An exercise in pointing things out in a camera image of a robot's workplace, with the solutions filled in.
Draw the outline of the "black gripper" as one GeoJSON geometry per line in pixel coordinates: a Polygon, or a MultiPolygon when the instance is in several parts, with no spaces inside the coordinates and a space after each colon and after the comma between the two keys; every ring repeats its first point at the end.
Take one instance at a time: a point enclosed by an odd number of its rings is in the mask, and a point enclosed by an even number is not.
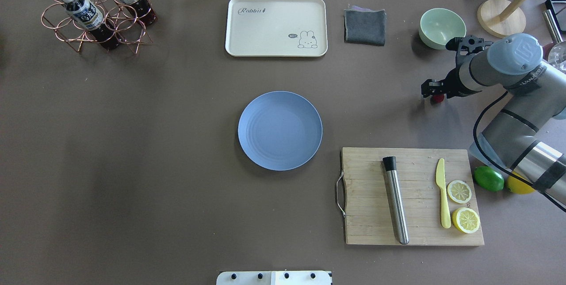
{"type": "Polygon", "coordinates": [[[423,98],[435,94],[445,94],[447,98],[465,97],[476,94],[487,88],[477,81],[471,73],[473,58],[493,44],[479,37],[455,37],[445,44],[448,51],[455,51],[455,69],[451,70],[444,80],[428,79],[421,84],[423,98]]]}

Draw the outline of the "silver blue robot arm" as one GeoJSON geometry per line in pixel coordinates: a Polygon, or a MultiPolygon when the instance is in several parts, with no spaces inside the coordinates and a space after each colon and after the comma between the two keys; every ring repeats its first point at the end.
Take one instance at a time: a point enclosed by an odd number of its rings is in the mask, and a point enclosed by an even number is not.
{"type": "Polygon", "coordinates": [[[473,127],[472,154],[515,176],[561,210],[565,209],[565,154],[536,138],[551,119],[565,118],[565,74],[546,62],[535,37],[519,33],[497,42],[468,35],[447,42],[455,68],[421,86],[424,98],[477,94],[501,85],[511,98],[482,132],[473,127]]]}

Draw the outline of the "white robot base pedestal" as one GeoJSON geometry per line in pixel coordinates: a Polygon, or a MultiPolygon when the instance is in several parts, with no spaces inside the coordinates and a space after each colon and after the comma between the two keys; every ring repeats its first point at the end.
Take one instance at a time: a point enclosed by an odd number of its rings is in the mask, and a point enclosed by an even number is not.
{"type": "Polygon", "coordinates": [[[224,271],[216,279],[217,285],[332,285],[331,271],[224,271]]]}

